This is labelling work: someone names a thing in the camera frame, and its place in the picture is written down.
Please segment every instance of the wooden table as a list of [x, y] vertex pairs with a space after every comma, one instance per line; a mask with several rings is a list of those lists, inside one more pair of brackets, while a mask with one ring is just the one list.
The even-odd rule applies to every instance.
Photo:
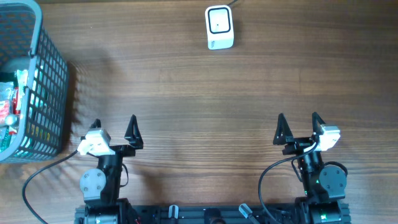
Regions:
[[[132, 114], [145, 148], [126, 158], [134, 205], [259, 204], [257, 181], [285, 156], [277, 116], [311, 135], [317, 111], [341, 129], [323, 154], [349, 170], [353, 223], [398, 219], [398, 5], [393, 1], [242, 0], [233, 48], [206, 46], [204, 12], [225, 1], [42, 4], [44, 24], [71, 65], [65, 157], [95, 118], [124, 143]], [[21, 188], [40, 164], [0, 165], [0, 223], [38, 223]], [[45, 171], [27, 197], [49, 223], [83, 205], [79, 178], [96, 159]], [[266, 202], [303, 196], [290, 164], [264, 179]]]

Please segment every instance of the black cable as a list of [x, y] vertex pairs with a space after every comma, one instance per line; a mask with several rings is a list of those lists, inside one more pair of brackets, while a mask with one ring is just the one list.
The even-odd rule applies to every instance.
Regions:
[[91, 153], [89, 153], [89, 152], [87, 152], [87, 155], [89, 155], [89, 156], [92, 156], [92, 157], [95, 157], [95, 158], [97, 158], [98, 159], [98, 156], [94, 156], [94, 155], [92, 155]]
[[298, 180], [299, 180], [300, 182], [303, 182], [303, 180], [301, 179], [301, 176], [300, 176], [299, 172], [297, 172], [296, 166], [294, 165], [294, 160], [295, 160], [295, 159], [292, 160], [292, 167], [293, 167], [293, 170], [294, 170], [294, 172], [296, 173], [296, 176], [297, 176]]
[[324, 163], [323, 166], [325, 167], [325, 166], [328, 166], [328, 165], [334, 165], [334, 166], [340, 167], [344, 171], [344, 173], [346, 174], [346, 177], [348, 176], [348, 169], [343, 164], [341, 164], [339, 162], [335, 162], [335, 161], [329, 161], [329, 162]]
[[127, 184], [129, 183], [129, 171], [127, 171], [127, 167], [126, 165], [124, 165], [124, 163], [122, 163], [122, 166], [124, 167], [124, 170], [126, 170], [126, 174], [127, 174], [127, 183], [120, 185], [120, 188], [127, 186]]
[[27, 184], [28, 184], [37, 174], [39, 174], [39, 173], [45, 171], [46, 169], [51, 168], [51, 167], [53, 167], [53, 166], [55, 166], [55, 165], [57, 165], [57, 164], [60, 164], [61, 162], [63, 162], [63, 161], [65, 161], [65, 160], [71, 158], [72, 156], [74, 156], [76, 153], [77, 153], [77, 150], [74, 151], [73, 153], [71, 153], [69, 156], [67, 156], [67, 157], [65, 157], [65, 158], [63, 158], [63, 159], [60, 159], [60, 160], [58, 160], [57, 162], [51, 163], [50, 165], [47, 165], [47, 166], [45, 166], [45, 167], [39, 169], [38, 171], [36, 171], [34, 174], [32, 174], [32, 175], [25, 181], [24, 186], [22, 187], [22, 198], [24, 199], [24, 202], [25, 202], [27, 208], [29, 208], [29, 210], [33, 213], [33, 215], [34, 215], [40, 222], [42, 222], [43, 224], [48, 224], [48, 223], [47, 223], [46, 221], [44, 221], [43, 218], [40, 217], [40, 215], [37, 214], [37, 213], [35, 212], [35, 210], [32, 208], [32, 206], [30, 206], [30, 203], [29, 203], [29, 202], [27, 201], [27, 199], [26, 199], [26, 187], [27, 187]]
[[238, 0], [231, 1], [227, 6], [230, 6], [230, 5], [234, 4], [234, 3], [236, 3], [237, 1]]
[[287, 161], [291, 161], [291, 160], [295, 160], [295, 159], [300, 159], [301, 157], [306, 156], [306, 155], [310, 154], [311, 152], [313, 152], [313, 151], [317, 148], [317, 146], [318, 146], [318, 142], [315, 143], [315, 145], [311, 148], [311, 150], [309, 150], [309, 151], [307, 151], [307, 152], [304, 152], [303, 154], [298, 155], [298, 156], [293, 156], [293, 157], [289, 157], [289, 158], [286, 158], [286, 159], [282, 159], [282, 160], [280, 160], [280, 161], [274, 163], [273, 165], [269, 166], [268, 168], [266, 168], [266, 169], [262, 172], [262, 174], [261, 174], [261, 176], [260, 176], [260, 179], [259, 179], [259, 189], [258, 189], [260, 203], [261, 203], [262, 207], [264, 208], [264, 211], [267, 213], [268, 217], [269, 217], [272, 221], [274, 221], [275, 223], [281, 224], [281, 223], [278, 222], [278, 221], [276, 220], [276, 218], [268, 211], [268, 209], [267, 209], [267, 207], [266, 207], [266, 205], [265, 205], [265, 203], [264, 203], [264, 201], [263, 201], [263, 199], [262, 199], [262, 196], [261, 196], [261, 183], [262, 183], [262, 179], [264, 178], [265, 174], [266, 174], [269, 170], [271, 170], [272, 168], [274, 168], [275, 166], [277, 166], [277, 165], [279, 165], [279, 164], [281, 164], [281, 163], [287, 162]]

